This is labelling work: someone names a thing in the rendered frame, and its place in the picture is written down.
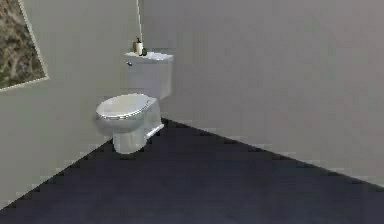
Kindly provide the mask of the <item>white toilet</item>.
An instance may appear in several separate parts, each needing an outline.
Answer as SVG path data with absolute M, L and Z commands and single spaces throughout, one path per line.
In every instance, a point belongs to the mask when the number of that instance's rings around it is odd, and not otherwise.
M 131 93 L 104 100 L 97 106 L 96 116 L 111 130 L 115 151 L 131 154 L 164 127 L 160 101 L 172 94 L 174 56 L 158 52 L 124 56 L 128 80 L 123 87 Z

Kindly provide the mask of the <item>framed brown picture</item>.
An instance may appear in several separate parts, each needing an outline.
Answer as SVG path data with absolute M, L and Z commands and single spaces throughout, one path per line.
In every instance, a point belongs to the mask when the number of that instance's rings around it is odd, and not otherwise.
M 49 79 L 23 0 L 0 0 L 0 92 Z

